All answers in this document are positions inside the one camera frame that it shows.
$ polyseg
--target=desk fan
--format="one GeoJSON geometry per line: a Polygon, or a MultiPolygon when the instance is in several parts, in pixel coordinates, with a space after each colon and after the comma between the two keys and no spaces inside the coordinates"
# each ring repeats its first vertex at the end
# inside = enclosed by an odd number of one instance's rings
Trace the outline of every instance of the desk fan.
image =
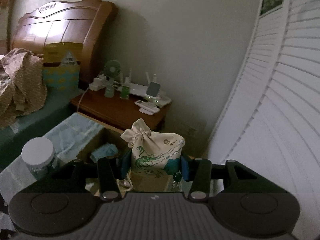
{"type": "Polygon", "coordinates": [[[119,76],[121,72],[121,65],[116,60],[109,60],[104,68],[103,74],[109,78],[106,85],[106,92],[104,94],[105,97],[111,98],[115,95],[115,88],[113,87],[113,82],[115,78],[119,76]]]}

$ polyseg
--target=nightstand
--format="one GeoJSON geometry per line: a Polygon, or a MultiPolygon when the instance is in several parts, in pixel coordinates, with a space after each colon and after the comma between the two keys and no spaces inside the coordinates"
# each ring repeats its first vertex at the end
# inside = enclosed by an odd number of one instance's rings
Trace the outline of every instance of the nightstand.
{"type": "MultiPolygon", "coordinates": [[[[141,97],[130,95],[126,100],[120,98],[120,92],[115,91],[114,97],[106,98],[104,92],[104,89],[88,90],[81,100],[79,112],[121,130],[132,128],[133,123],[142,118],[152,131],[159,131],[171,105],[164,106],[154,115],[147,115],[139,112],[140,107],[135,105],[141,97]]],[[[78,106],[80,97],[81,95],[71,100],[74,107],[78,106]]]]}

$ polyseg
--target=silver screw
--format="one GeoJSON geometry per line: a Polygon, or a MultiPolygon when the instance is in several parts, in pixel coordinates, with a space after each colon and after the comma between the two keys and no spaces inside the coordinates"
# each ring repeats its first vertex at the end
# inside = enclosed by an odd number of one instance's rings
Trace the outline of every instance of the silver screw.
{"type": "Polygon", "coordinates": [[[204,199],[207,196],[207,194],[202,191],[194,191],[190,195],[193,199],[204,199]]]}
{"type": "Polygon", "coordinates": [[[114,199],[118,197],[118,192],[114,190],[105,191],[102,196],[106,199],[114,199]]]}

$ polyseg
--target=white cord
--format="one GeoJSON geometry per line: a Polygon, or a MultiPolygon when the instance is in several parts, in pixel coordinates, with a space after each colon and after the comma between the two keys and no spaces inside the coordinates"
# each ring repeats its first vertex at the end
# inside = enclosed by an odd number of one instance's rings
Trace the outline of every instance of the white cord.
{"type": "MultiPolygon", "coordinates": [[[[99,77],[101,74],[103,74],[103,71],[100,71],[97,77],[99,77]]],[[[84,93],[82,94],[82,96],[80,97],[80,100],[79,100],[79,102],[78,102],[77,112],[79,112],[79,106],[80,106],[81,100],[82,100],[82,98],[84,97],[84,94],[85,94],[88,90],[89,90],[89,87],[85,90],[85,92],[84,92],[84,93]]]]}

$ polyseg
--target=phone screen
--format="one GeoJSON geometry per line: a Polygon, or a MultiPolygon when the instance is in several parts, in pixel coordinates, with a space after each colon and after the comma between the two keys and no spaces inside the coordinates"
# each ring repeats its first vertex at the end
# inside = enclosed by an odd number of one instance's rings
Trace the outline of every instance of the phone screen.
{"type": "Polygon", "coordinates": [[[147,96],[156,98],[159,94],[159,90],[160,90],[160,84],[155,82],[150,82],[146,94],[147,96]]]}

